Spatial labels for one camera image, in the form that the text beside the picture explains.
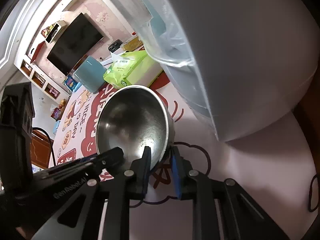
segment green tissue package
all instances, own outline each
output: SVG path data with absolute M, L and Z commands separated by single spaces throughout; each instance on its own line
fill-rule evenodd
M 115 60 L 103 75 L 103 79 L 117 89 L 129 85 L 149 87 L 161 72 L 160 64 L 145 50 L 132 51 L 120 56 L 115 55 Z

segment television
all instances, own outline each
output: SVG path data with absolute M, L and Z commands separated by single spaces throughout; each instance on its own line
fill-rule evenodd
M 76 63 L 102 38 L 101 33 L 81 13 L 56 41 L 47 59 L 63 74 L 68 75 Z

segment pink floral wallpaper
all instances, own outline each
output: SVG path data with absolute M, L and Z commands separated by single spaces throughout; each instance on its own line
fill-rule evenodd
M 62 12 L 69 2 L 70 0 L 58 0 L 51 8 L 30 43 L 28 49 L 29 57 L 31 57 L 31 50 L 35 49 L 36 46 L 44 40 L 44 37 L 41 35 L 41 30 L 59 20 L 64 20 L 68 26 L 80 13 L 83 13 L 93 26 L 95 26 L 95 28 L 97 28 L 97 30 L 99 30 L 104 36 L 104 38 L 87 53 L 95 59 L 105 59 L 108 57 L 110 55 L 108 47 L 117 39 L 126 41 L 130 38 L 131 34 L 128 33 L 118 18 L 102 0 L 78 0 L 69 9 L 69 11 Z M 35 63 L 52 80 L 54 80 L 63 89 L 66 89 L 62 84 L 65 75 L 47 60 L 47 55 L 53 46 L 54 42 L 51 44 L 45 43 L 39 52 Z

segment smiley face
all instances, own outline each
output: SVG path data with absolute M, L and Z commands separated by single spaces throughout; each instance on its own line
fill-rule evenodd
M 62 149 L 66 148 L 66 146 L 68 145 L 68 143 L 70 141 L 70 138 L 71 138 L 71 130 L 66 133 L 66 135 L 62 141 Z

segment red curved line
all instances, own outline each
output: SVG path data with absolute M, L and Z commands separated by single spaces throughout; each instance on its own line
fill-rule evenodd
M 174 104 L 175 104 L 175 108 L 174 108 L 173 114 L 171 115 L 172 118 L 174 117 L 174 115 L 176 114 L 176 112 L 178 110 L 178 103 L 176 100 L 174 100 Z
M 179 116 L 179 117 L 177 118 L 177 120 L 175 120 L 174 122 L 177 122 L 177 121 L 180 120 L 180 118 L 183 116 L 183 111 L 184 111 L 184 109 L 182 109 L 180 116 Z

